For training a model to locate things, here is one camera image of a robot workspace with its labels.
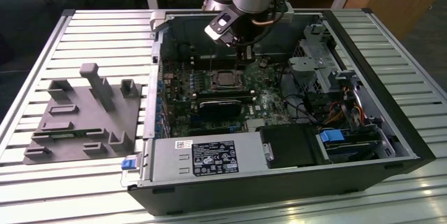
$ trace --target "blue latch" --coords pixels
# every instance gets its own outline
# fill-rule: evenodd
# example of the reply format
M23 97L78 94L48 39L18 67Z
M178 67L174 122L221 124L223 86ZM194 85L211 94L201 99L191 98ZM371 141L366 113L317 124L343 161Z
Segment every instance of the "blue latch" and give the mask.
M137 158L130 160L123 160L122 162L122 169L123 170L133 170L138 168L138 160Z
M341 130L326 130L321 133L321 138L323 142L327 141L343 141L345 136Z

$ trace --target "motherboard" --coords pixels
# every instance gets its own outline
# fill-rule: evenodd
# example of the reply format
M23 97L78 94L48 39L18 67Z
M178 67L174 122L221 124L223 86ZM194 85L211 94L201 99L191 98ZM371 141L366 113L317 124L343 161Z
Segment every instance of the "motherboard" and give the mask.
M281 65L269 59L238 69L197 68L194 62L163 65L173 137L251 132L289 124L293 116L279 93Z

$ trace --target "black computer case side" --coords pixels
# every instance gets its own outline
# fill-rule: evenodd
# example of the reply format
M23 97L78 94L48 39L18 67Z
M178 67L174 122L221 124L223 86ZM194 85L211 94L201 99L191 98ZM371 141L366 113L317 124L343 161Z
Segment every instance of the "black computer case side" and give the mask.
M133 185L129 193L150 209L153 215L174 215L363 191L419 162L421 160L381 162L170 186Z
M403 110L401 109L394 97L391 96L389 90L385 87L377 73L373 70L365 56L362 55L361 50L355 46L353 39L350 38L339 20L337 19L334 13L330 10L323 11L323 16L327 22L330 23L331 28L334 29L335 37L338 37L343 47L350 55L350 58L354 61L354 64L365 77L365 81L367 82L369 86L374 94L378 97L378 100L389 113L393 122L399 129L402 136L409 143L413 152L418 155L419 162L415 164L414 167L405 170L403 173L410 173L431 161L437 159L431 149L429 148L423 138L421 137L415 127L413 126L409 117L406 116Z

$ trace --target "power supply label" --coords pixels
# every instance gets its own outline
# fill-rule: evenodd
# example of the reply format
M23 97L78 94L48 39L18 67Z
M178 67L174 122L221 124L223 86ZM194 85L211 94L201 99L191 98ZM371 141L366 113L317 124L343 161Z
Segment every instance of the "power supply label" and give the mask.
M234 141L193 144L193 173L195 176L239 172Z

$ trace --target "floor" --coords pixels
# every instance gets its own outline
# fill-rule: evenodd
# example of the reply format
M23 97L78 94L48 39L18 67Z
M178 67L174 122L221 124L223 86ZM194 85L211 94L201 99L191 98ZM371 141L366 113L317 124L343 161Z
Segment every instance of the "floor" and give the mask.
M173 8L173 0L161 0ZM64 9L146 8L145 0L0 0L0 121L16 97ZM201 7L202 0L189 5ZM437 0L403 41L447 89L447 0Z

